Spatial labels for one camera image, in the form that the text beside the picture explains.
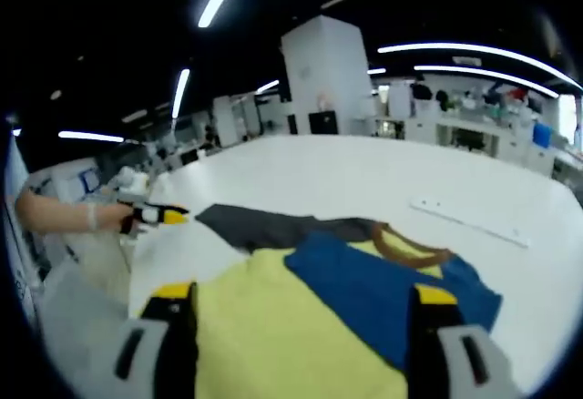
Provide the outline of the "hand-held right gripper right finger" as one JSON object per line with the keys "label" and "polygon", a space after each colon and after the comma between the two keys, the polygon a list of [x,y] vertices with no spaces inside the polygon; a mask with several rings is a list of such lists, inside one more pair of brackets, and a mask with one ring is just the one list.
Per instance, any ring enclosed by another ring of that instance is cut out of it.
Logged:
{"label": "hand-held right gripper right finger", "polygon": [[416,284],[408,308],[410,398],[518,398],[510,364],[488,332],[467,324],[455,296]]}

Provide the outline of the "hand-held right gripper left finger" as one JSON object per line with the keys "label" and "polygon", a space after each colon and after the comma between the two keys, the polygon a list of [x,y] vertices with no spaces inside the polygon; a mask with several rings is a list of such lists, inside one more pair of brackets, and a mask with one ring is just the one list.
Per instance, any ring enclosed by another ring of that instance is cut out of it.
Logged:
{"label": "hand-held right gripper left finger", "polygon": [[199,355],[197,285],[165,285],[120,325],[97,359],[99,398],[193,398]]}

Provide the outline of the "person's left hand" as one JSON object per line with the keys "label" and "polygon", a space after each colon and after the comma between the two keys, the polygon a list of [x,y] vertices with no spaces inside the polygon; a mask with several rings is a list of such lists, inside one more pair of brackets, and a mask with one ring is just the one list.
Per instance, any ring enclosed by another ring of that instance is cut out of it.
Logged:
{"label": "person's left hand", "polygon": [[126,204],[87,204],[87,226],[90,231],[121,231],[124,222],[132,217],[133,208]]}

